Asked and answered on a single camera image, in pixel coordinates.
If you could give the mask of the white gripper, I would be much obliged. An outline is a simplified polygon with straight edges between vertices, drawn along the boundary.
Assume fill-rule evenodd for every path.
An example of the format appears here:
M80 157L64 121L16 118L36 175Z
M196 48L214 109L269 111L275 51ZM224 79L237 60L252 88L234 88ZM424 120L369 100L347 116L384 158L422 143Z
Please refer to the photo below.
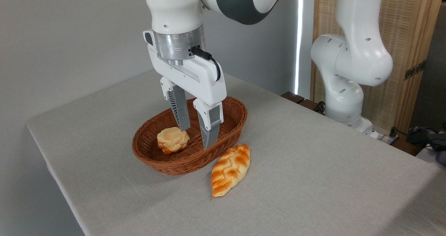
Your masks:
M154 32L144 31L154 69L163 77L160 80L164 98L169 101L178 128L191 127L185 91L195 96L193 101L199 117L204 150L215 145L224 122L222 102L226 96L224 75L217 80L215 63L199 56L184 60L182 65L171 65L158 57Z

